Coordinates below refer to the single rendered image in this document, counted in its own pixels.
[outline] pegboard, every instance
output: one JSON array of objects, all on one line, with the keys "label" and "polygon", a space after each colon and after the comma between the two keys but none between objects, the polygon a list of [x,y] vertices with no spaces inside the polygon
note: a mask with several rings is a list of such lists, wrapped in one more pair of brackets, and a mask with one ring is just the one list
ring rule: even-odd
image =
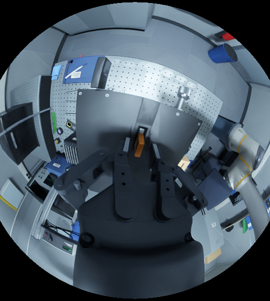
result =
[{"label": "pegboard", "polygon": [[[190,160],[194,160],[213,128],[223,102],[193,79],[160,64],[130,57],[106,57],[112,63],[106,90],[112,89],[176,106],[179,87],[191,88],[189,99],[184,101],[182,110],[203,121],[189,151],[185,153]],[[53,135],[54,139],[60,138],[61,142],[73,133],[66,127],[66,122],[69,119],[76,123],[77,90],[92,89],[91,83],[62,84],[66,63],[67,61],[56,64],[62,64],[62,69],[58,79],[51,82],[50,92],[50,106],[55,112],[57,127],[63,129],[62,135]],[[56,149],[63,152],[63,144],[56,145]]]},{"label": "pegboard", "polygon": [[[11,91],[11,106],[32,102],[33,114],[38,113],[40,111],[39,108],[40,82],[41,82],[41,75],[13,89]],[[51,159],[45,144],[40,115],[38,114],[34,116],[33,119],[34,119],[35,130],[40,146],[36,147],[31,152],[31,154],[43,161],[50,162]]]}]

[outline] green block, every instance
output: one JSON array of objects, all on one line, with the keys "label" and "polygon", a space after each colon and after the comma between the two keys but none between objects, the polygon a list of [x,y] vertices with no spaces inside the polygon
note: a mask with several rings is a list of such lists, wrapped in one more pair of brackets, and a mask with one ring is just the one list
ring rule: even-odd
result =
[{"label": "green block", "polygon": [[248,230],[248,224],[247,224],[246,219],[244,218],[244,219],[242,220],[242,233],[246,233],[247,230]]},{"label": "green block", "polygon": [[56,132],[57,126],[56,126],[56,115],[54,112],[50,113],[52,117],[52,129],[53,129],[53,134]]}]

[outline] red object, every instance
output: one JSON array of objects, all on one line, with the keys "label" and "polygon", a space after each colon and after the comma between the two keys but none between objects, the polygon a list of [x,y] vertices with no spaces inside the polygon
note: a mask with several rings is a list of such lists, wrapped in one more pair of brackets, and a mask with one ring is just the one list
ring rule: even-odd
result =
[{"label": "red object", "polygon": [[226,32],[224,35],[222,35],[222,38],[226,41],[234,40],[234,37],[231,34],[229,34],[228,32]]}]

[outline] white tool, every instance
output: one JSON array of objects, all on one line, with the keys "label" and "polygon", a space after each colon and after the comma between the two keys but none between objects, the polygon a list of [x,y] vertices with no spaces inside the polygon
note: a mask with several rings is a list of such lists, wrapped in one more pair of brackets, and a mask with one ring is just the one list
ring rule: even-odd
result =
[{"label": "white tool", "polygon": [[81,68],[83,68],[83,66],[80,66],[80,67],[77,68],[76,70],[72,71],[70,74],[68,74],[68,75],[65,77],[65,79],[68,79],[68,77],[69,77],[70,75],[72,75],[73,73],[77,72],[77,71],[78,71],[79,69],[81,69]]}]

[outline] blue trash can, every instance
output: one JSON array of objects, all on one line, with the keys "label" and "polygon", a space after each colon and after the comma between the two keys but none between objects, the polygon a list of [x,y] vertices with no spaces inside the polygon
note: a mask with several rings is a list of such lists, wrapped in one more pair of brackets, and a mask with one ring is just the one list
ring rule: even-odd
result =
[{"label": "blue trash can", "polygon": [[237,55],[235,50],[227,43],[214,47],[208,51],[210,59],[216,63],[236,63]]}]

